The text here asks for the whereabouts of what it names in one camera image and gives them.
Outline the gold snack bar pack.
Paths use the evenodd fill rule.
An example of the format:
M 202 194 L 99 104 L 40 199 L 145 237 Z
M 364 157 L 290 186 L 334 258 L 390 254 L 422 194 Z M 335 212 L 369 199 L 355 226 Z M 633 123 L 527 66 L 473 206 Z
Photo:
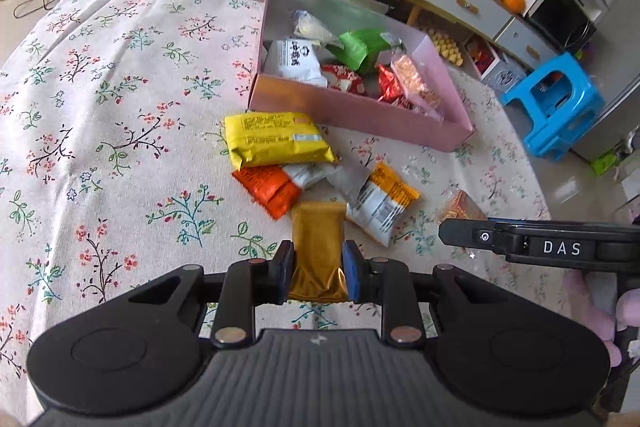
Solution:
M 296 261 L 288 298 L 310 303 L 344 303 L 342 269 L 346 205 L 300 202 L 292 209 L 292 242 Z

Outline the brown cracker pack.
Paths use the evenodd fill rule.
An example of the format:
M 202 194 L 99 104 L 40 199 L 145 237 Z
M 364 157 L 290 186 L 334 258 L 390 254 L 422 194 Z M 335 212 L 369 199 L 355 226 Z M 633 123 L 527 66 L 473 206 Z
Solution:
M 438 222 L 447 219 L 487 220 L 487 216 L 468 193 L 457 188 L 450 192 L 437 217 Z

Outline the yellow snack bag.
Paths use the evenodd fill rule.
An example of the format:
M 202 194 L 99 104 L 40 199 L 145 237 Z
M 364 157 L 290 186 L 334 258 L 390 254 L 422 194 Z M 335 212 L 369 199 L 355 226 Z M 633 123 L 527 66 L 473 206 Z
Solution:
M 227 116 L 224 137 L 234 170 L 337 162 L 323 134 L 303 113 L 253 112 Z

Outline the blue plastic stool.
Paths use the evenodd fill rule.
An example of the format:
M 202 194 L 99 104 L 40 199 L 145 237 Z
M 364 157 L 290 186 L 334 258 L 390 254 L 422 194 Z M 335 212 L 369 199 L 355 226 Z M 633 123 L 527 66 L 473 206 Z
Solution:
M 500 96 L 502 106 L 529 123 L 529 155 L 558 160 L 594 125 L 604 100 L 572 54 L 545 62 Z

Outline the pink cardboard box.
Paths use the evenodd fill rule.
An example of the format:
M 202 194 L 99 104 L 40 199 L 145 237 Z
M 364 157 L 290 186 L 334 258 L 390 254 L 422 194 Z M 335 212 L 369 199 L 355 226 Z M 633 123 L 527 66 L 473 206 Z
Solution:
M 441 152 L 473 133 L 432 40 L 343 0 L 265 0 L 248 107 Z

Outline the pink rice cracker pack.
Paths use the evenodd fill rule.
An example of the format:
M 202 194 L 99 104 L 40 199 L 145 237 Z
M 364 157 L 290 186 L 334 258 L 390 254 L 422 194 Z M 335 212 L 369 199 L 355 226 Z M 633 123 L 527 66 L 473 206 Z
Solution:
M 402 95 L 411 105 L 411 110 L 442 122 L 442 99 L 431 80 L 420 72 L 413 59 L 408 54 L 395 51 L 390 60 L 390 68 L 399 81 Z

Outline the red white snack pack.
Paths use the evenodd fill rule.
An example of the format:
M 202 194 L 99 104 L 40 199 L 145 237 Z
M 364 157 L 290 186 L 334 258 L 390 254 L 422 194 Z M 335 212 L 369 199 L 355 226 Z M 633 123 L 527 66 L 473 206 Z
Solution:
M 345 93 L 367 95 L 362 78 L 351 69 L 340 64 L 322 64 L 322 76 L 328 87 Z

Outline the green snack bag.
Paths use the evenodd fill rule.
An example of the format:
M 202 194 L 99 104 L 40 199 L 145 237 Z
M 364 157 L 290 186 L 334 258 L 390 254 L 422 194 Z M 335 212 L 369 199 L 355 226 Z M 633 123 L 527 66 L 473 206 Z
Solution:
M 337 61 L 358 74 L 372 72 L 381 53 L 404 48 L 401 38 L 382 28 L 343 32 L 338 41 L 338 46 L 328 44 L 326 48 Z

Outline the white black-print snack bag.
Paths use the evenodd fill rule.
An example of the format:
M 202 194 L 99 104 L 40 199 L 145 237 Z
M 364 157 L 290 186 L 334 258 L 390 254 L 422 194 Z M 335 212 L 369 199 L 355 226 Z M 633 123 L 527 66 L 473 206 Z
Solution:
M 326 88 L 329 81 L 322 75 L 314 43 L 305 39 L 276 40 L 265 59 L 265 74 Z

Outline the black microwave oven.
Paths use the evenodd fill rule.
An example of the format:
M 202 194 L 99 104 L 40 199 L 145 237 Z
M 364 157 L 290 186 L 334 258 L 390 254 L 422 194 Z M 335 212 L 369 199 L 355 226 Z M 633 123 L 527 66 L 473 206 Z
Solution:
M 579 0 L 525 0 L 524 18 L 557 49 L 578 53 L 597 27 Z

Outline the yellow egg tray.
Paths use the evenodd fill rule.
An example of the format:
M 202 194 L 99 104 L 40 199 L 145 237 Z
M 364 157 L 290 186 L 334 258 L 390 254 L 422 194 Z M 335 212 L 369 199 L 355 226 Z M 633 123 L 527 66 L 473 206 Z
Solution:
M 454 38 L 456 28 L 453 23 L 434 14 L 423 12 L 416 22 L 416 28 L 428 35 L 443 61 L 457 67 L 464 64 L 460 43 Z

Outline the white clear snack pack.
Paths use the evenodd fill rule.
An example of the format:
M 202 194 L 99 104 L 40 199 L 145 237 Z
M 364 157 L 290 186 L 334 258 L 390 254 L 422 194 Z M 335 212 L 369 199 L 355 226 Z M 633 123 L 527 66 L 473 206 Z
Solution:
M 319 46 L 337 46 L 343 49 L 343 43 L 326 27 L 318 17 L 305 10 L 296 10 L 291 15 L 293 34 L 296 37 L 307 39 Z

